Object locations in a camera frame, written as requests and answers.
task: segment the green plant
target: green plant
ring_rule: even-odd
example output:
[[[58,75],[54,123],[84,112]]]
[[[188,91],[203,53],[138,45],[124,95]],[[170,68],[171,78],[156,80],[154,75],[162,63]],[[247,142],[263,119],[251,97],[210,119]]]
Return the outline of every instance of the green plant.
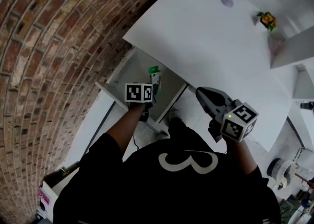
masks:
[[[275,16],[273,16],[270,12],[259,12],[257,14],[258,17],[260,17],[260,22],[269,30],[273,31],[274,28],[277,25],[277,20]]]

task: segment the cable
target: cable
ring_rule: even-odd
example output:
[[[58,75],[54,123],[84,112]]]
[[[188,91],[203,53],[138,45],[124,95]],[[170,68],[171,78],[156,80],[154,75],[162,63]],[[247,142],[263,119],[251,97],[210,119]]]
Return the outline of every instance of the cable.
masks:
[[[135,146],[136,146],[136,148],[137,148],[137,151],[139,150],[139,146],[136,144],[136,142],[135,142],[135,137],[134,137],[134,134],[133,134],[133,142],[134,142],[134,144],[135,144]]]

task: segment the brick wall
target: brick wall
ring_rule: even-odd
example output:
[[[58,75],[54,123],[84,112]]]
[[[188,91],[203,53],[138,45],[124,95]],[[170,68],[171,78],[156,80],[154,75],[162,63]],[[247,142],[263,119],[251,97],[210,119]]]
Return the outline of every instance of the brick wall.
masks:
[[[0,217],[34,219],[37,188],[156,0],[0,0]]]

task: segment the white tabletop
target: white tabletop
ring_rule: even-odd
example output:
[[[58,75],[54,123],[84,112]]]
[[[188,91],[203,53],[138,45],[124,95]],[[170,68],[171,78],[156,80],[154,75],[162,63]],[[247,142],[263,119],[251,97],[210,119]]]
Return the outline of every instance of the white tabletop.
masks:
[[[252,136],[266,149],[275,142],[291,96],[270,70],[267,33],[247,0],[233,8],[220,0],[158,0],[126,33],[139,47],[194,87],[225,91],[259,114]]]

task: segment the small potted plant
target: small potted plant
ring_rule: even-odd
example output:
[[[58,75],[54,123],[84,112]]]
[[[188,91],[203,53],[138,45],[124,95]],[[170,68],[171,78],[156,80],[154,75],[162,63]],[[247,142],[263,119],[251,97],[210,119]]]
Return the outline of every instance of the small potted plant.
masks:
[[[270,12],[259,12],[257,18],[255,26],[259,27],[262,31],[268,30],[272,32],[276,27],[276,18]]]

